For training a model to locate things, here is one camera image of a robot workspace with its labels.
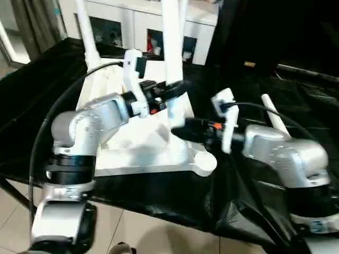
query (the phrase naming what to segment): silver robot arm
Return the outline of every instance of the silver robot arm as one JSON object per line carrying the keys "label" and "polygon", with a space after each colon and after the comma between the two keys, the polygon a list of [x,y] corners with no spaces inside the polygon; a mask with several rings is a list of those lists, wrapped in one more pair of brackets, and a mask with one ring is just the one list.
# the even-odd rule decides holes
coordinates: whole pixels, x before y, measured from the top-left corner
{"label": "silver robot arm", "polygon": [[125,100],[111,94],[87,103],[74,112],[58,115],[52,124],[54,156],[47,167],[31,231],[33,250],[86,252],[92,245],[96,207],[87,202],[94,188],[98,145],[126,124],[130,115]]}
{"label": "silver robot arm", "polygon": [[313,140],[293,139],[274,128],[249,125],[243,155],[270,165],[286,188],[312,188],[330,183],[327,153]]}

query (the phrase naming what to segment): table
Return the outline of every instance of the table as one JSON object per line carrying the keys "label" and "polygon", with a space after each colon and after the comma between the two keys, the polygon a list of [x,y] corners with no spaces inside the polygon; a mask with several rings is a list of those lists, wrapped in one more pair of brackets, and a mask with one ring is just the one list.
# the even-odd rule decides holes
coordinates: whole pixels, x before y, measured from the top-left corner
{"label": "table", "polygon": [[[123,57],[122,49],[97,47],[101,55]],[[68,38],[0,81],[0,137],[4,146],[0,154],[2,187],[10,188],[4,179],[28,183],[29,156],[35,135],[57,97],[86,72],[83,53],[81,42]],[[334,186],[338,187],[339,134],[335,117],[328,117],[334,116],[339,108],[336,87],[295,83],[248,72],[233,75],[218,67],[197,65],[184,66],[184,75],[192,83],[189,96],[196,117],[220,120],[210,98],[225,87],[232,88],[237,101],[261,103],[260,95],[269,93],[279,112],[297,120],[325,147],[330,158],[329,171]],[[75,108],[80,90],[81,87],[67,98],[58,113]],[[255,109],[241,108],[239,115],[240,126],[266,124],[266,114]],[[289,131],[294,137],[301,135],[294,128]],[[37,186],[44,181],[44,165],[51,148],[48,129],[37,158],[40,165],[34,175]],[[284,192],[260,182],[280,184],[274,171],[259,162],[244,159],[240,163],[218,150],[213,154],[218,159],[218,167],[209,177],[199,177],[191,172],[98,177],[92,200],[260,244],[266,249],[273,248],[274,240],[239,176],[238,169],[248,167],[264,204],[273,208],[269,211],[280,225],[282,234],[287,241],[292,241],[296,233],[287,219]]]}

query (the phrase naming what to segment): tile floor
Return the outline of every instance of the tile floor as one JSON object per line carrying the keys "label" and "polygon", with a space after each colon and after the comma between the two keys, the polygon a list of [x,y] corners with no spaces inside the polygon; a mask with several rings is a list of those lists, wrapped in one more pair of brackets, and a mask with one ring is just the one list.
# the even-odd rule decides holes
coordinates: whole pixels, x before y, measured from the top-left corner
{"label": "tile floor", "polygon": [[[0,78],[14,69],[0,60]],[[27,195],[27,185],[11,182]],[[41,190],[35,189],[35,200]],[[264,254],[253,244],[217,237],[150,216],[95,203],[98,209],[96,235],[90,254],[107,254],[124,241],[138,254]],[[28,210],[0,189],[0,254],[24,251],[29,246]]]}

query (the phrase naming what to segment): white pole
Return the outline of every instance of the white pole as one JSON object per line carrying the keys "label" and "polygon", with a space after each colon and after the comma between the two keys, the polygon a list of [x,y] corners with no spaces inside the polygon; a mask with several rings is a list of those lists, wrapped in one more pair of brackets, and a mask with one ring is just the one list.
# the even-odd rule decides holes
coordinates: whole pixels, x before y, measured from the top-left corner
{"label": "white pole", "polygon": [[[275,106],[274,106],[274,104],[273,104],[273,102],[272,102],[272,100],[271,100],[271,98],[269,97],[268,94],[263,94],[261,96],[261,99],[262,99],[265,107],[268,107],[269,109],[274,110],[274,111],[277,112],[277,110],[276,110],[276,108],[275,108]],[[275,114],[273,114],[271,112],[267,112],[267,113],[269,115],[269,118],[270,118],[274,128],[276,128],[276,129],[278,129],[280,131],[283,131],[286,134],[290,135],[290,133],[286,129],[286,126],[285,126],[284,122],[281,120],[281,118],[278,115],[275,115]]]}
{"label": "white pole", "polygon": [[179,18],[180,18],[180,34],[181,34],[181,43],[180,45],[184,45],[185,38],[185,22],[186,22],[186,13],[189,5],[189,0],[180,0],[180,9],[179,9]]}
{"label": "white pole", "polygon": [[15,62],[20,62],[17,59],[16,52],[7,36],[7,33],[5,31],[5,28],[3,27],[1,20],[0,20],[0,39],[2,43],[4,44],[5,50],[8,53],[10,59]]}
{"label": "white pole", "polygon": [[[182,35],[180,32],[178,0],[162,0],[163,39],[166,67],[166,84],[183,80]],[[168,119],[171,127],[185,124],[184,96],[167,102]]]}
{"label": "white pole", "polygon": [[85,46],[85,58],[88,69],[93,69],[101,64],[101,58],[96,50],[93,30],[88,17],[84,0],[76,0],[78,20]]}

